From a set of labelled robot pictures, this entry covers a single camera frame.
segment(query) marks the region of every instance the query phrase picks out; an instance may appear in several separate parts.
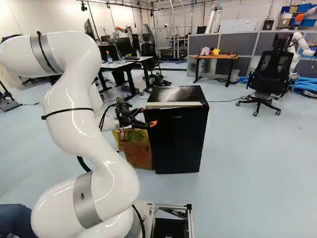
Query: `black office chair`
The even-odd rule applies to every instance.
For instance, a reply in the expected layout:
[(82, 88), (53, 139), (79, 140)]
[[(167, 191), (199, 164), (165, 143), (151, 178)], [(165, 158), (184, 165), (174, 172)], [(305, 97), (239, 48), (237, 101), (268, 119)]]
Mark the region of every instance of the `black office chair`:
[[(141, 46), (141, 54), (142, 56), (153, 56), (153, 60), (148, 60), (147, 62), (147, 67), (148, 71), (151, 72), (149, 75), (149, 79), (154, 78), (153, 80), (150, 80), (150, 87), (155, 87), (155, 86), (170, 86), (172, 83), (166, 80), (163, 80), (164, 76), (162, 75), (162, 71), (160, 69), (159, 65), (159, 58), (156, 54), (155, 51), (155, 45), (154, 44), (149, 44), (149, 43), (144, 43)], [(155, 67), (158, 66), (159, 68), (159, 74), (157, 73), (156, 75), (153, 74), (153, 71), (155, 70)]]
[(238, 101), (241, 103), (257, 103), (257, 110), (253, 113), (256, 117), (259, 114), (260, 105), (264, 104), (276, 110), (280, 115), (281, 109), (272, 106), (271, 94), (278, 94), (281, 97), (289, 87), (289, 69), (293, 59), (293, 53), (279, 51), (264, 51), (262, 53), (258, 67), (253, 73), (250, 72), (247, 88), (255, 89), (255, 97), (247, 96), (246, 100)]
[(141, 46), (141, 55), (142, 56), (153, 56), (154, 59), (148, 62), (148, 70), (151, 72), (151, 75), (149, 77), (154, 77), (153, 71), (155, 70), (155, 67), (158, 66), (159, 68), (159, 73), (162, 75), (162, 72), (160, 70), (160, 65), (159, 65), (159, 58), (155, 52), (155, 46), (154, 44), (149, 44), (149, 43), (144, 43)]

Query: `person's leg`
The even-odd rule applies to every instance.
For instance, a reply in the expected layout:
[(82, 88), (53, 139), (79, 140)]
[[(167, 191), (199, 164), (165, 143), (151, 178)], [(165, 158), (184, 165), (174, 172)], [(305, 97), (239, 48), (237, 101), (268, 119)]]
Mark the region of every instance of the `person's leg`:
[(0, 235), (12, 233), (20, 238), (37, 238), (31, 227), (31, 212), (21, 204), (1, 204)]

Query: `shelving unit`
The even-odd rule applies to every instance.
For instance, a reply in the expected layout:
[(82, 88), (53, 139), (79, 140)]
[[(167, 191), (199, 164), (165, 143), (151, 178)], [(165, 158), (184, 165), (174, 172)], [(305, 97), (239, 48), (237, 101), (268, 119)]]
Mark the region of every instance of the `shelving unit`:
[[(307, 10), (317, 6), (317, 4), (300, 4), (298, 6), (283, 6), (280, 12), (279, 20), (276, 29), (307, 29), (307, 27), (314, 27), (316, 24), (316, 19), (304, 19), (299, 26), (295, 25), (295, 17), (298, 14), (304, 14)], [(284, 17), (285, 13), (289, 13), (291, 17)]]

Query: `blue container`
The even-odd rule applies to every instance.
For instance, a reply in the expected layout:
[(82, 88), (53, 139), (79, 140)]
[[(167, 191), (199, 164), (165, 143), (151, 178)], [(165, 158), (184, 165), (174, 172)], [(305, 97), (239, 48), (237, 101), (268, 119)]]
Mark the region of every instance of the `blue container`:
[[(314, 26), (315, 22), (316, 22), (315, 19), (304, 19), (299, 26), (303, 26), (303, 27)], [(292, 19), (289, 25), (295, 26), (295, 19)]]
[(295, 26), (295, 19), (291, 20), (291, 22), (289, 23), (289, 26)]
[(311, 3), (298, 5), (297, 12), (306, 12), (312, 7)]
[(289, 12), (289, 6), (282, 7), (281, 13), (284, 13), (284, 12)]
[(315, 22), (315, 19), (304, 19), (300, 26), (314, 26)]

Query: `floor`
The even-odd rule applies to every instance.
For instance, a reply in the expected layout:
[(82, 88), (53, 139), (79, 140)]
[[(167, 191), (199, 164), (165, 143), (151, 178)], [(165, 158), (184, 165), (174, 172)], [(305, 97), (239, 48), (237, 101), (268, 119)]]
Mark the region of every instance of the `floor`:
[[(174, 86), (194, 80), (184, 71), (163, 74)], [(143, 89), (143, 72), (134, 70), (132, 75)], [(208, 101), (252, 93), (242, 84), (225, 88), (202, 79), (197, 85)], [(32, 104), (41, 101), (49, 87), (41, 84), (12, 93), (19, 102)], [(111, 89), (105, 101), (123, 94)], [(144, 106), (148, 94), (139, 97), (143, 99), (131, 100), (133, 106)], [(316, 237), (317, 103), (293, 93), (273, 103), (282, 109), (280, 116), (262, 107), (257, 118), (252, 116), (255, 105), (210, 103), (200, 172), (156, 175), (137, 170), (139, 198), (192, 203), (197, 238)], [(53, 143), (42, 113), (41, 106), (0, 113), (0, 203), (32, 207), (49, 186), (84, 172), (73, 155)], [(116, 148), (111, 133), (104, 135)]]

